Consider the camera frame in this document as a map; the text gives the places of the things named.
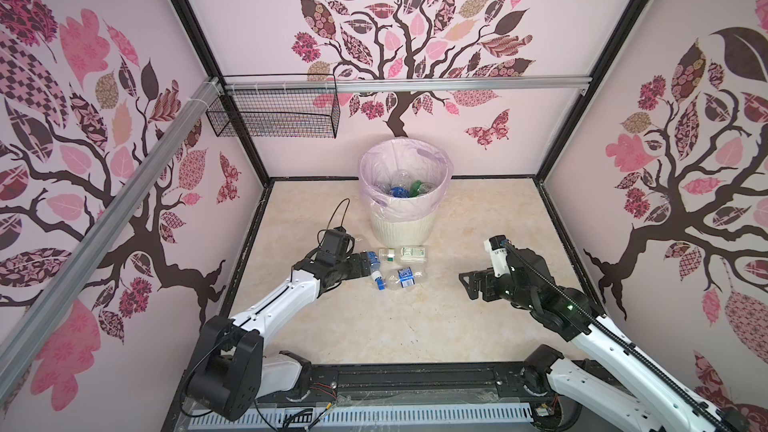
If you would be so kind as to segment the small clear bottle blue label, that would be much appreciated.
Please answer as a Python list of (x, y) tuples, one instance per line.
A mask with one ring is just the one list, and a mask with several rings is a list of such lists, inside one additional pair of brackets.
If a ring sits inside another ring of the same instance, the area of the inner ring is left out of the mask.
[(427, 278), (423, 268), (402, 267), (393, 270), (386, 278), (388, 288), (407, 289), (424, 282)]

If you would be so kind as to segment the green bottle yellow cap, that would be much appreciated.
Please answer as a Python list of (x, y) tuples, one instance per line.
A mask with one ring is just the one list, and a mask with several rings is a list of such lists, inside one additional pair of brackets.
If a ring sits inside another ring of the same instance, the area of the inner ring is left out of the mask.
[(431, 186), (428, 183), (420, 180), (414, 181), (409, 189), (409, 195), (411, 197), (418, 197), (427, 194), (431, 191)]

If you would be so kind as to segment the clear bottle green white label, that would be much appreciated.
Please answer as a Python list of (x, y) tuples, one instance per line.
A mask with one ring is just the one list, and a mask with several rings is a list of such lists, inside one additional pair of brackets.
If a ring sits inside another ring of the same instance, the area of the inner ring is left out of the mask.
[(380, 248), (378, 258), (381, 262), (426, 263), (427, 248), (425, 246)]

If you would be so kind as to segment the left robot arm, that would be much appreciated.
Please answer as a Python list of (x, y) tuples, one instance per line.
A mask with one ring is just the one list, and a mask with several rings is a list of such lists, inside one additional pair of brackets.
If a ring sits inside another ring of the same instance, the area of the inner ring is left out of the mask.
[(288, 278), (266, 298), (232, 317), (215, 316), (202, 327), (179, 393), (209, 412), (235, 421), (262, 398), (309, 394), (311, 362), (288, 351), (264, 348), (303, 308), (343, 282), (373, 274), (371, 254), (354, 250), (355, 239), (338, 226), (295, 263)]

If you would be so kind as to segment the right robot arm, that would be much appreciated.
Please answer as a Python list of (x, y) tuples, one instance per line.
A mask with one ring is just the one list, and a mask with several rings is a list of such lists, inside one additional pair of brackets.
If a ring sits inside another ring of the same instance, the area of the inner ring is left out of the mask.
[(553, 392), (622, 431), (747, 431), (736, 408), (719, 406), (670, 375), (632, 342), (580, 290), (555, 282), (546, 261), (502, 236), (486, 241), (491, 266), (460, 274), (468, 297), (505, 300), (585, 352), (615, 380), (611, 385), (558, 350), (539, 346), (521, 371), (535, 395)]

